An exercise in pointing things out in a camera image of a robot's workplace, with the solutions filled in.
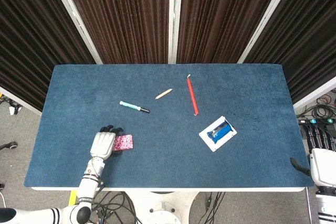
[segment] table leg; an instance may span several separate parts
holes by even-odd
[[[310,223],[310,224],[314,224],[314,221],[313,221],[313,214],[312,214],[312,211],[311,211],[311,203],[310,203],[310,197],[309,197],[309,189],[308,189],[308,187],[306,187],[304,190],[305,190],[305,192],[306,192],[306,198],[307,198],[309,223]]]

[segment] red candle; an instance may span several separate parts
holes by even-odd
[[[194,115],[198,115],[198,107],[197,107],[197,103],[195,99],[195,94],[194,94],[193,86],[191,85],[191,80],[189,77],[190,77],[190,74],[187,77],[187,83],[189,87],[191,101],[193,102],[193,106],[194,106],[194,111],[195,111]]]

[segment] robotic arm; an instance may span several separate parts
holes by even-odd
[[[336,144],[327,129],[314,124],[302,125],[309,146],[310,169],[300,166],[294,158],[295,169],[311,177],[318,191],[320,224],[336,223]]]
[[[91,148],[92,159],[89,161],[80,182],[77,197],[79,204],[63,209],[51,208],[39,211],[22,211],[13,208],[0,208],[0,223],[5,224],[85,224],[91,216],[91,206],[104,161],[110,157],[114,140],[122,128],[114,129],[112,125],[101,128],[96,134]]]

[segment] blue table surface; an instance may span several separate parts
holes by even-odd
[[[194,116],[186,77],[200,114]],[[114,188],[305,187],[308,167],[281,65],[58,65],[52,74],[27,187],[77,187],[102,126],[134,149],[106,161]],[[172,88],[159,100],[155,97]],[[143,113],[119,105],[130,102]],[[238,134],[212,152],[198,133],[225,116]]]

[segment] marker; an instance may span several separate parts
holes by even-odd
[[[155,97],[155,99],[160,99],[161,97],[163,97],[164,95],[168,94],[169,92],[171,92],[173,89],[168,89],[164,92],[162,92],[161,94],[159,94],[157,97]]]
[[[188,83],[188,87],[189,87],[191,101],[193,103],[193,107],[194,107],[194,111],[195,111],[194,115],[198,115],[198,107],[197,107],[197,103],[196,103],[196,98],[195,98],[193,86],[191,85],[190,74],[187,76],[187,83]]]
[[[134,110],[139,110],[139,111],[142,111],[142,112],[149,113],[149,110],[144,109],[144,108],[139,107],[139,106],[136,106],[136,105],[133,105],[131,103],[120,101],[119,104],[122,105],[122,106],[125,106],[125,107],[129,107],[129,108],[134,109]]]

